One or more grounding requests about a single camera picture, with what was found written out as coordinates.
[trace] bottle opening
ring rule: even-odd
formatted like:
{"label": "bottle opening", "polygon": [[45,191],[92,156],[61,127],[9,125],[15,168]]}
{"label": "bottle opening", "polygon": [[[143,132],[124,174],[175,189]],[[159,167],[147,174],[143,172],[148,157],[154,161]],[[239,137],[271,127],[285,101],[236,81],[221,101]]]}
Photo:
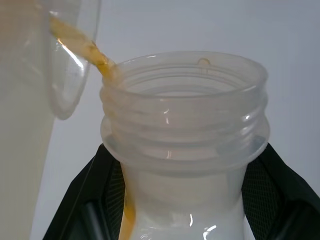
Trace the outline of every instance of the bottle opening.
{"label": "bottle opening", "polygon": [[265,148],[267,72],[260,64],[223,53],[171,52],[118,67],[122,82],[105,81],[100,96],[102,139],[120,162],[221,171]]}

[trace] black mesh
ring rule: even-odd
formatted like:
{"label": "black mesh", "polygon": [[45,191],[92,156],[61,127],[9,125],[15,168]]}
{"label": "black mesh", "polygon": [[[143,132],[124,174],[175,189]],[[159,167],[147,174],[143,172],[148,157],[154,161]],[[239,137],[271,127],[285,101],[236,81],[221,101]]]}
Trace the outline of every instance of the black mesh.
{"label": "black mesh", "polygon": [[242,197],[244,212],[255,239],[268,239],[283,202],[276,185],[258,159],[247,167]]}
{"label": "black mesh", "polygon": [[104,214],[112,239],[118,239],[124,212],[125,181],[120,163],[113,163],[110,179],[105,186],[102,204],[105,204]]}

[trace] clear plastic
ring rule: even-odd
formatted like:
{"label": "clear plastic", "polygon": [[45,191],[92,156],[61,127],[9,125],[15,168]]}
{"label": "clear plastic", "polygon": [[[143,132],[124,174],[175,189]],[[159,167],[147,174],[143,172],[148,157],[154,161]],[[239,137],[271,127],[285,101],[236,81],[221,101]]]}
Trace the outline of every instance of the clear plastic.
{"label": "clear plastic", "polygon": [[100,0],[0,1],[0,239],[29,238],[55,117],[68,118],[88,63],[50,35],[51,15],[93,38]]}
{"label": "clear plastic", "polygon": [[134,202],[129,239],[244,239],[241,186],[269,138],[266,70],[216,52],[118,66],[100,92],[101,136]]}

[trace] translucent plastic container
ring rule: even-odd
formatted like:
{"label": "translucent plastic container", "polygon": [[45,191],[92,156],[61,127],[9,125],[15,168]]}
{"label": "translucent plastic container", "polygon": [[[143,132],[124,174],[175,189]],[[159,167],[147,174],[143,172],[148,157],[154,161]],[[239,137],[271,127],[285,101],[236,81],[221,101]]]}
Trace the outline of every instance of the translucent plastic container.
{"label": "translucent plastic container", "polygon": [[135,205],[130,240],[243,240],[246,166],[269,138],[266,70],[193,51],[119,68],[123,82],[101,89],[101,136]]}
{"label": "translucent plastic container", "polygon": [[29,239],[55,117],[73,113],[89,64],[50,35],[55,16],[96,35],[100,0],[0,1],[0,239]]}

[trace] yellow liquid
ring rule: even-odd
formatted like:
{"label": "yellow liquid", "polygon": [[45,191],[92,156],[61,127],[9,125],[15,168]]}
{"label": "yellow liquid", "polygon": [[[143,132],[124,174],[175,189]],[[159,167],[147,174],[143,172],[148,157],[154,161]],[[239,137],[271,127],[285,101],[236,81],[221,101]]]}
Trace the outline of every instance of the yellow liquid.
{"label": "yellow liquid", "polygon": [[[96,44],[80,30],[52,16],[50,31],[60,44],[95,65],[104,81],[114,81],[117,65],[100,52]],[[125,191],[123,212],[119,240],[129,240],[136,222],[136,209],[127,190]]]}
{"label": "yellow liquid", "polygon": [[53,16],[50,18],[50,30],[60,44],[95,65],[105,79],[114,79],[115,62],[100,52],[95,42],[83,32]]}

